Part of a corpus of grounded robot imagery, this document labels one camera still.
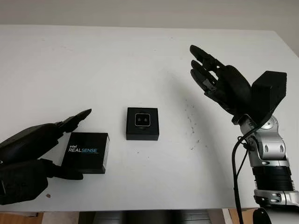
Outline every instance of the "white wall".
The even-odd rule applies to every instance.
[[[299,0],[0,0],[0,24],[274,30],[299,55]]]

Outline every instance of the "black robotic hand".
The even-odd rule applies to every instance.
[[[47,177],[83,179],[76,170],[38,158],[57,145],[64,132],[75,130],[90,112],[83,111],[63,122],[29,127],[0,143],[0,204],[35,199],[47,188]]]
[[[266,71],[250,86],[235,67],[223,65],[194,45],[190,46],[190,51],[201,63],[194,60],[191,62],[193,79],[205,91],[206,96],[234,116],[232,121],[236,125],[247,117],[256,126],[264,124],[285,97],[284,72]]]

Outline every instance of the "black box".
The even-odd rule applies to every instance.
[[[109,150],[107,133],[71,133],[62,161],[63,167],[83,174],[104,174]]]
[[[158,140],[158,109],[128,107],[126,137],[127,140]]]

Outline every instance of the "robotic arm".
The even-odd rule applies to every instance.
[[[246,141],[243,145],[256,178],[254,199],[261,206],[254,212],[254,223],[282,223],[281,217],[285,216],[284,223],[298,223],[299,192],[294,190],[285,143],[278,134],[278,121],[272,116],[285,97],[286,73],[266,71],[250,86],[235,67],[223,65],[196,46],[192,45],[190,51],[201,63],[191,62],[193,79],[206,96],[233,115],[232,122],[240,125],[243,133],[232,153],[235,203],[240,223],[243,224],[243,219],[235,153],[242,141]]]
[[[91,109],[65,121],[29,127],[0,143],[0,204],[35,199],[48,186],[47,177],[82,180],[72,169],[39,159],[58,144],[64,132],[72,132]]]

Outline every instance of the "table surface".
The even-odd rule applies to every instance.
[[[287,72],[287,96],[275,111],[299,186],[299,59],[272,31],[0,26],[0,141],[33,125],[92,108],[79,132],[108,132],[104,175],[49,178],[35,200],[6,211],[202,209],[234,207],[231,151],[240,129],[191,78],[198,45],[252,83],[264,71]],[[126,141],[127,107],[157,107],[158,141]],[[43,158],[60,165],[69,134]],[[239,149],[240,164],[244,154]],[[243,207],[255,207],[246,160]]]

